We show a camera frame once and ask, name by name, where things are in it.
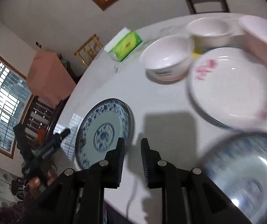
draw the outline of table surface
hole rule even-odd
[[[190,170],[201,157],[222,139],[236,134],[213,124],[198,114],[188,96],[186,79],[159,84],[151,81],[139,62],[143,50],[153,41],[175,33],[187,35],[185,26],[205,16],[226,19],[232,24],[235,41],[240,40],[237,25],[240,14],[209,13],[179,17],[137,30],[144,40],[122,63],[101,52],[86,70],[71,94],[55,128],[65,127],[71,134],[55,155],[61,173],[74,167],[74,145],[78,127],[97,103],[117,98],[129,105],[135,120],[135,132],[124,158],[122,181],[118,189],[105,189],[105,200],[133,223],[161,223],[161,189],[148,189],[144,179],[140,140],[147,137],[150,148],[176,167]]]

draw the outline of white wall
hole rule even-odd
[[[27,76],[36,51],[0,22],[0,56]],[[22,155],[15,148],[13,159],[0,153],[0,168],[17,176],[22,176]]]
[[[232,13],[267,18],[265,0],[227,0]],[[102,11],[92,0],[0,0],[1,20],[33,48],[60,52],[76,73],[81,61],[74,51],[92,34],[106,44],[120,29],[140,27],[188,15],[185,0],[119,0]]]

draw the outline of blue and white bowl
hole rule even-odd
[[[267,223],[267,133],[231,138],[203,169],[253,224]]]

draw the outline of white plate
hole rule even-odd
[[[189,73],[191,96],[214,120],[253,129],[267,119],[267,68],[242,49],[206,52]]]

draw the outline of finger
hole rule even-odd
[[[40,190],[39,190],[40,184],[41,184],[40,179],[37,177],[32,178],[28,181],[30,192],[34,199],[37,198],[40,194]]]
[[[50,168],[47,172],[47,175],[49,177],[47,181],[47,185],[51,185],[52,182],[57,178],[56,171],[53,168]]]
[[[52,167],[47,171],[47,175],[49,178],[57,178],[56,171]]]
[[[40,179],[38,177],[32,178],[29,180],[28,185],[30,186],[30,189],[38,189],[40,187]]]

